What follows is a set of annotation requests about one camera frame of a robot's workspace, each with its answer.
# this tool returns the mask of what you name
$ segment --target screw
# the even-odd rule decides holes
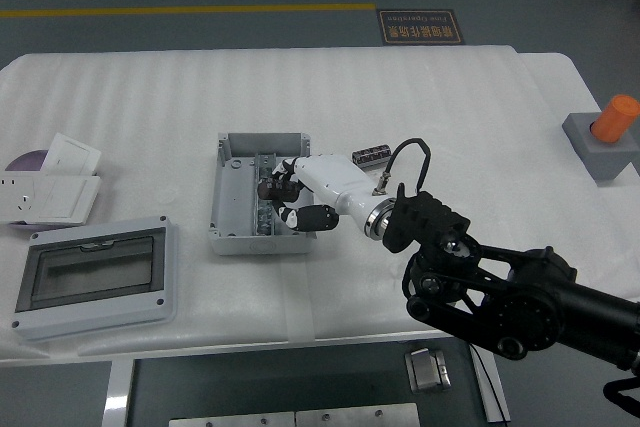
[[[433,277],[426,277],[422,279],[422,289],[425,290],[430,295],[435,295],[440,292],[440,284],[437,279]]]

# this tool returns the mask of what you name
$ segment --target electrical socket panel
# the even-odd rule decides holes
[[[99,150],[58,133],[40,171],[47,175],[94,175],[101,155]]]
[[[8,172],[0,177],[0,222],[21,222],[35,198],[33,172]]]
[[[40,171],[0,172],[0,223],[83,225],[100,188],[100,156],[56,134]]]
[[[0,175],[0,223],[82,225],[100,188],[100,177],[41,172]]]

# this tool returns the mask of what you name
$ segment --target yellow floor line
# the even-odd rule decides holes
[[[375,4],[202,5],[178,7],[113,7],[99,9],[0,10],[0,18],[83,17],[95,15],[223,14],[245,12],[318,12],[375,10]]]

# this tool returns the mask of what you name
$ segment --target gray plastic box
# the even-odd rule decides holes
[[[562,124],[573,149],[594,180],[613,180],[640,156],[640,147],[629,132],[613,144],[601,142],[591,135],[591,124],[600,112],[569,114]]]
[[[303,254],[311,251],[315,232],[294,232],[257,198],[258,179],[279,162],[311,153],[302,133],[218,134],[218,159],[209,239],[219,255]],[[305,189],[293,207],[313,204]]]

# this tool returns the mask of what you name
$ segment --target gray block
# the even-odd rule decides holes
[[[630,162],[640,157],[640,147],[629,132],[615,143],[602,142],[591,135],[590,127],[600,112],[569,114],[562,128],[573,149],[594,180],[613,180]]]

